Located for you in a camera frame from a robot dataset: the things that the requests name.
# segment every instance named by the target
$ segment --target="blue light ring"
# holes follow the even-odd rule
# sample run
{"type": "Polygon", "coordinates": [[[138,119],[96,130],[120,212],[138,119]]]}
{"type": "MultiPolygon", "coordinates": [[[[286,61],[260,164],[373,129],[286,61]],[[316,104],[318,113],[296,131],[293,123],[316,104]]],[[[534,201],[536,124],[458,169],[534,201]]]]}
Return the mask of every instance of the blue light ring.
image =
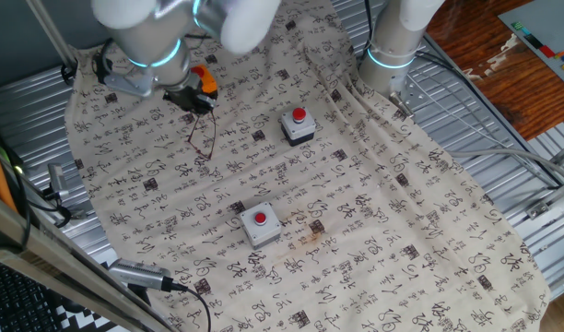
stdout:
{"type": "MultiPolygon", "coordinates": [[[[178,42],[176,42],[175,47],[173,48],[173,51],[171,51],[170,55],[166,56],[165,58],[163,58],[163,60],[159,60],[157,62],[154,62],[153,64],[151,64],[152,67],[158,67],[160,65],[165,65],[169,62],[169,60],[171,60],[180,50],[180,46],[182,46],[182,41],[178,40],[178,42]]],[[[130,62],[132,62],[135,65],[138,65],[140,67],[143,68],[147,68],[149,65],[144,65],[144,64],[139,64],[138,62],[134,61],[133,59],[128,59],[130,60],[130,62]]]]}
{"type": "Polygon", "coordinates": [[[201,2],[202,0],[194,0],[194,4],[192,5],[192,17],[194,18],[194,22],[196,22],[196,25],[198,27],[200,27],[200,23],[198,23],[198,18],[196,18],[196,15],[198,15],[198,10],[200,10],[201,2]]]}
{"type": "Polygon", "coordinates": [[[374,58],[374,56],[372,56],[372,53],[370,52],[370,49],[368,49],[368,56],[370,57],[370,59],[372,59],[372,61],[379,66],[383,66],[385,68],[389,68],[389,69],[401,69],[401,68],[405,68],[408,65],[411,65],[413,63],[413,60],[415,60],[415,58],[411,59],[411,61],[409,61],[408,63],[404,64],[404,65],[386,65],[383,64],[382,62],[376,60],[376,58],[374,58]]]}

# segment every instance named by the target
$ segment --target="metal grating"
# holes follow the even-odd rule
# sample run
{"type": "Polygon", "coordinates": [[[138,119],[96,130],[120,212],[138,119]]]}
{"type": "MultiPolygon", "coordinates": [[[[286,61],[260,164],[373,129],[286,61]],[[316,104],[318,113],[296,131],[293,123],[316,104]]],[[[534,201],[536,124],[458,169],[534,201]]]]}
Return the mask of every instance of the metal grating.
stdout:
{"type": "MultiPolygon", "coordinates": [[[[332,3],[357,54],[360,54],[368,38],[363,1],[333,0],[332,3]]],[[[373,16],[384,4],[385,1],[372,1],[373,16]]],[[[422,46],[426,48],[424,51],[446,58],[439,49],[431,46],[431,41],[422,46]]],[[[506,146],[533,151],[500,114],[493,112],[492,105],[481,102],[458,77],[421,59],[412,64],[410,75],[432,98],[477,131],[488,135],[481,127],[483,123],[506,146]]],[[[84,210],[87,214],[85,219],[72,220],[64,233],[88,254],[94,255],[111,247],[89,203],[65,136],[64,109],[71,92],[61,79],[58,68],[0,88],[0,129],[8,144],[26,162],[31,181],[40,188],[46,187],[49,182],[46,164],[59,162],[63,165],[71,188],[71,197],[64,205],[71,210],[84,210]]],[[[416,122],[446,149],[473,150],[497,146],[450,116],[414,84],[407,86],[405,96],[415,110],[416,122]]],[[[556,139],[555,135],[551,135],[549,141],[554,143],[556,139]]],[[[554,151],[552,146],[552,143],[547,143],[546,148],[554,151]]],[[[553,297],[558,296],[564,291],[561,287],[564,285],[561,282],[564,280],[564,217],[545,227],[530,222],[524,212],[535,201],[551,193],[544,189],[547,184],[510,156],[484,156],[461,162],[526,240],[548,283],[553,286],[553,297]]]]}

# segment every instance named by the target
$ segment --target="white button box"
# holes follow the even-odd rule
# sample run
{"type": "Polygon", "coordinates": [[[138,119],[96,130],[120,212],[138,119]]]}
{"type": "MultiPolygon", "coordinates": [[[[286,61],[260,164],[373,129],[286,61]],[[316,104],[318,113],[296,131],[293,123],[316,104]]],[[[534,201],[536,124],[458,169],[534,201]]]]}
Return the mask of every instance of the white button box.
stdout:
{"type": "Polygon", "coordinates": [[[282,225],[272,209],[272,205],[264,202],[241,213],[243,229],[249,237],[253,250],[280,238],[282,225]]]}

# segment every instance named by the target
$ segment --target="fabric with calligraphy print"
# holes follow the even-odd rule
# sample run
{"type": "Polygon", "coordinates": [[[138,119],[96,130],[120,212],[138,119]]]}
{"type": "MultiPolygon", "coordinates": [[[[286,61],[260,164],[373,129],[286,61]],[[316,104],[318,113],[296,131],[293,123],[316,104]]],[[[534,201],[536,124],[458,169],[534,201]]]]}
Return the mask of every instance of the fabric with calligraphy print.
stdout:
{"type": "MultiPolygon", "coordinates": [[[[100,85],[91,57],[65,113],[76,166],[118,256],[156,264],[208,302],[214,331],[537,331],[549,289],[527,247],[461,165],[359,79],[325,0],[283,2],[233,56],[188,41],[219,85],[216,121],[100,85]],[[290,147],[282,112],[306,107],[290,147]],[[192,143],[211,160],[196,153],[192,143]],[[238,213],[268,201],[282,235],[254,251],[238,213]]],[[[131,65],[112,48],[114,69],[131,65]]],[[[151,291],[180,330],[200,302],[151,291]]]]}

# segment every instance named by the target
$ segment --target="white cable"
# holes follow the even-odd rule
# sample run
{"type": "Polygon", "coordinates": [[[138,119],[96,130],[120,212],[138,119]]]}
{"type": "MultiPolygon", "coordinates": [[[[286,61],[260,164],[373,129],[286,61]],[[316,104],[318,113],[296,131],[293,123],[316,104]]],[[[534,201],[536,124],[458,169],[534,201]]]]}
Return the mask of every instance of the white cable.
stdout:
{"type": "MultiPolygon", "coordinates": [[[[472,125],[470,125],[465,120],[463,120],[460,116],[448,111],[443,105],[441,105],[438,101],[436,101],[433,97],[431,97],[429,95],[429,93],[427,93],[423,88],[421,88],[421,86],[411,76],[409,76],[408,74],[407,74],[407,76],[409,77],[409,79],[411,79],[413,84],[415,84],[421,90],[421,92],[423,92],[426,96],[428,96],[428,98],[430,98],[433,102],[435,102],[438,106],[440,106],[447,114],[449,114],[450,116],[460,120],[463,124],[467,125],[469,128],[473,129],[473,131],[475,131],[479,135],[485,137],[486,139],[491,140],[491,141],[505,147],[505,145],[503,145],[503,143],[499,142],[497,139],[491,138],[491,137],[487,136],[486,134],[481,133],[479,130],[477,130],[472,125]]],[[[491,149],[485,149],[485,150],[479,150],[479,151],[468,151],[468,152],[448,151],[448,153],[450,153],[453,157],[460,157],[460,158],[462,158],[462,157],[472,157],[472,156],[477,156],[477,155],[485,155],[485,154],[499,154],[499,153],[501,153],[501,154],[511,154],[511,155],[516,155],[516,156],[523,156],[523,157],[529,158],[531,160],[537,160],[537,161],[542,162],[543,164],[548,166],[550,169],[554,170],[555,172],[560,174],[562,177],[564,177],[564,170],[562,168],[560,168],[558,165],[551,162],[550,160],[546,160],[546,159],[544,159],[540,156],[537,156],[533,153],[523,151],[523,150],[519,150],[519,149],[515,149],[515,148],[491,148],[491,149]]]]}
{"type": "Polygon", "coordinates": [[[423,92],[426,96],[428,96],[428,98],[431,99],[431,101],[435,102],[438,106],[440,106],[448,115],[450,115],[453,118],[458,119],[460,122],[462,122],[463,124],[465,124],[466,126],[468,126],[469,128],[471,128],[475,133],[483,136],[484,138],[497,143],[498,145],[501,145],[504,148],[507,148],[507,146],[505,144],[503,144],[502,142],[499,142],[497,139],[495,138],[491,138],[489,137],[487,134],[482,133],[480,130],[476,129],[474,126],[470,125],[469,123],[467,123],[465,120],[463,120],[463,118],[461,118],[460,116],[448,111],[444,106],[442,106],[438,101],[436,101],[433,97],[431,97],[429,95],[429,93],[427,93],[423,88],[421,88],[421,86],[410,76],[407,74],[407,76],[409,77],[409,79],[411,79],[411,82],[413,82],[413,84],[415,84],[420,90],[421,92],[423,92]]]}
{"type": "Polygon", "coordinates": [[[560,168],[560,166],[558,166],[557,164],[553,163],[550,160],[537,156],[534,153],[519,150],[516,148],[488,148],[478,151],[448,151],[448,153],[450,153],[451,156],[458,158],[475,157],[475,156],[482,156],[487,154],[511,154],[511,155],[523,156],[531,160],[542,162],[547,167],[549,167],[550,169],[552,169],[553,171],[557,172],[558,174],[562,175],[562,177],[564,177],[564,170],[560,168]]]}
{"type": "MultiPolygon", "coordinates": [[[[431,79],[432,81],[436,82],[437,84],[440,84],[440,82],[438,82],[435,78],[433,78],[433,77],[431,77],[431,76],[429,76],[429,75],[426,75],[423,71],[419,70],[418,68],[415,68],[414,70],[417,71],[420,75],[423,75],[425,78],[431,79]]],[[[466,106],[466,104],[464,103],[464,101],[462,101],[460,98],[458,98],[458,96],[456,96],[456,94],[453,93],[448,87],[446,87],[445,85],[444,85],[443,87],[444,87],[446,90],[448,90],[448,92],[450,92],[450,94],[451,94],[458,102],[460,102],[461,105],[463,105],[463,106],[466,108],[466,110],[468,110],[468,112],[469,112],[469,113],[475,118],[475,120],[483,127],[483,129],[485,129],[485,131],[487,131],[487,132],[493,137],[493,139],[494,139],[495,141],[499,142],[499,144],[500,144],[503,148],[509,148],[509,147],[506,146],[503,142],[501,142],[501,141],[499,141],[499,140],[497,140],[497,139],[495,138],[495,134],[494,134],[492,131],[489,130],[488,126],[486,126],[485,124],[483,124],[483,122],[478,118],[478,116],[475,115],[475,113],[474,113],[468,106],[466,106]]],[[[468,91],[466,91],[466,89],[464,88],[464,86],[461,85],[461,89],[462,89],[464,92],[466,92],[466,93],[468,94],[468,91]]],[[[549,185],[553,185],[553,186],[557,185],[557,184],[555,184],[554,182],[552,182],[550,179],[548,179],[547,177],[545,177],[545,176],[544,176],[539,170],[537,170],[537,169],[532,165],[532,163],[530,163],[527,159],[522,158],[522,157],[520,157],[520,156],[516,156],[516,155],[514,155],[513,157],[514,157],[519,163],[521,163],[521,164],[528,170],[528,172],[532,173],[535,177],[537,177],[538,179],[542,180],[544,183],[549,184],[549,185]]]]}

